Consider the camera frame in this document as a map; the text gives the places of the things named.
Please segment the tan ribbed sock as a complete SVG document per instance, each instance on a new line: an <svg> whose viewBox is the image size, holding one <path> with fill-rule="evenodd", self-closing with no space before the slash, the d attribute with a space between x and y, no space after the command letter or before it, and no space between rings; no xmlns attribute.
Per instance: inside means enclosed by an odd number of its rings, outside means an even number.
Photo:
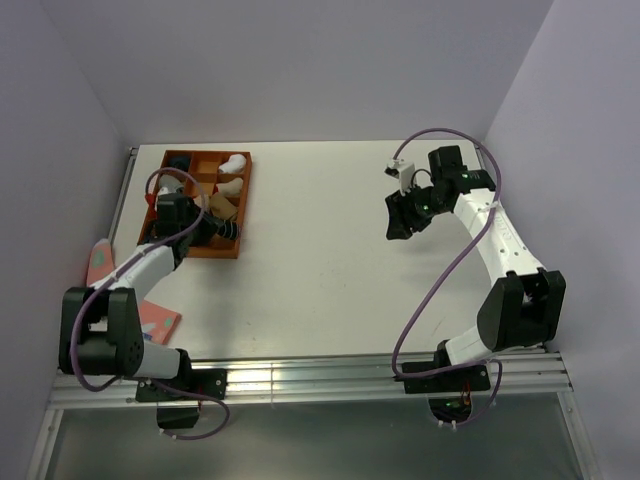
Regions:
<svg viewBox="0 0 640 480"><path fill-rule="evenodd" d="M238 207L220 192L209 197L211 214L225 221L235 221L238 216Z"/></svg>

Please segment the black white striped sock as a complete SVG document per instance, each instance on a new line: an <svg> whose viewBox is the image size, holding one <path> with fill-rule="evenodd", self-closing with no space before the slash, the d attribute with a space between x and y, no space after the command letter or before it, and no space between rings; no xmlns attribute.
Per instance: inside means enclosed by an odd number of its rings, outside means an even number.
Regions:
<svg viewBox="0 0 640 480"><path fill-rule="evenodd" d="M216 235L222 239L236 241L241 234L241 227L235 221L221 220L216 222Z"/></svg>

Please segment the brown compartment sock tray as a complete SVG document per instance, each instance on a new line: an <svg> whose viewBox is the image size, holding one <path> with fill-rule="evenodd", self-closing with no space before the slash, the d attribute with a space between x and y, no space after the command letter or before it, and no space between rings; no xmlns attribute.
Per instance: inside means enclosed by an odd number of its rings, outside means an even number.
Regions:
<svg viewBox="0 0 640 480"><path fill-rule="evenodd" d="M218 171L221 163L228 160L232 154L242 154L247 158L244 171L240 174L222 174ZM171 156L190 155L191 164L188 172L166 166ZM227 197L238 207L238 216L235 220L242 229L246 217L248 193L252 170L252 157L249 152L243 151L198 151L198 150L167 150L164 153L159 172L154 174L145 186L145 194L153 193L158 196L158 180L163 175L177 178L184 184L184 195L195 200L196 204L211 214L209 197L216 193L216 185L240 177L244 180L243 190L240 196ZM144 221L140 231L138 243L140 245L154 241L154 217L155 207L147 204ZM239 255L240 236L236 241L229 241L218 237L216 234L205 246L191 246L186 254L191 258L209 259L236 259Z"/></svg>

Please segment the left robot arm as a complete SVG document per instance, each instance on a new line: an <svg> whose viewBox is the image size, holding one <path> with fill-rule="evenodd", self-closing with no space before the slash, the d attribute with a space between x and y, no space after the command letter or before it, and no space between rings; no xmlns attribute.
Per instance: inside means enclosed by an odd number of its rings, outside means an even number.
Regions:
<svg viewBox="0 0 640 480"><path fill-rule="evenodd" d="M63 296L59 369L90 391L102 388L89 384L86 375L159 379L159 388L172 399L194 389L194 373L182 366L186 353L144 339L139 305L177 269L190 247L238 229L199 209L192 198L173 193L158 197L154 231L152 241L138 246L119 269Z"/></svg>

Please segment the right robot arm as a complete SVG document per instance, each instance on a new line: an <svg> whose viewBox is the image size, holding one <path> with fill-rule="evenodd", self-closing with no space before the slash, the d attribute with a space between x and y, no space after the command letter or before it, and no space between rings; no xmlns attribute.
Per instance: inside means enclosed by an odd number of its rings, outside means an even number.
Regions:
<svg viewBox="0 0 640 480"><path fill-rule="evenodd" d="M451 213L471 237L461 254L477 251L491 280L474 326L437 347L434 381L452 390L466 379L466 365L554 339L566 280L559 271L544 267L525 246L486 170L469 169L455 145L431 151L428 160L431 183L426 187L416 184L413 163L393 159L386 167L386 174L399 182L398 190L385 199L387 239L408 240L435 216Z"/></svg>

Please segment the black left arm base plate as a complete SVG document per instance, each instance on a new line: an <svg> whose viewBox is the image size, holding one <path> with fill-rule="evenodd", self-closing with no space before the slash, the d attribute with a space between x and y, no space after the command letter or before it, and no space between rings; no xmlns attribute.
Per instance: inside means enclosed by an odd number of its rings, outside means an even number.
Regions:
<svg viewBox="0 0 640 480"><path fill-rule="evenodd" d="M194 400L194 395L212 397L223 400L226 395L227 370L196 369L182 379L160 380L160 383L182 394L171 393L158 387L151 381L140 383L136 389L135 401L139 403L157 403L171 401Z"/></svg>

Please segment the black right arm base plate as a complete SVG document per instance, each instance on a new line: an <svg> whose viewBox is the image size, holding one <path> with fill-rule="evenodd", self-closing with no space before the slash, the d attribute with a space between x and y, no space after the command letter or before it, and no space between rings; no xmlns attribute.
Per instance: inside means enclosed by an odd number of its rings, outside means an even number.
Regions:
<svg viewBox="0 0 640 480"><path fill-rule="evenodd" d="M403 384L406 394L484 392L489 391L491 388L489 373L484 365L464 367L422 378L400 378L395 376L394 380Z"/></svg>

